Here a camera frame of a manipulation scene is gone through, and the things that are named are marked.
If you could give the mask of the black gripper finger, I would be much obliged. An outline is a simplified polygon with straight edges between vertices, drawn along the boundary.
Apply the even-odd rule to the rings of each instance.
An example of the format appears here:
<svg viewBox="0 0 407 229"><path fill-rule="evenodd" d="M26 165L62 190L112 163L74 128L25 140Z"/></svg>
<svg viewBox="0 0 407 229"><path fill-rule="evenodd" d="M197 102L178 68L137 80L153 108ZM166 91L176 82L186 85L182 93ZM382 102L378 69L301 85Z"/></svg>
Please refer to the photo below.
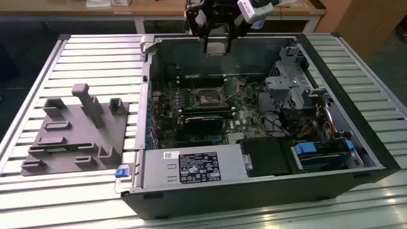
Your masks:
<svg viewBox="0 0 407 229"><path fill-rule="evenodd" d="M226 53L230 52L232 40L244 37L250 28L249 23L245 22L242 15L240 14L233 20L228 22L228 43L226 43Z"/></svg>
<svg viewBox="0 0 407 229"><path fill-rule="evenodd" d="M190 34L202 39L202 52L206 54L209 27L206 16L201 10L202 0L185 1L185 17L189 24Z"/></svg>

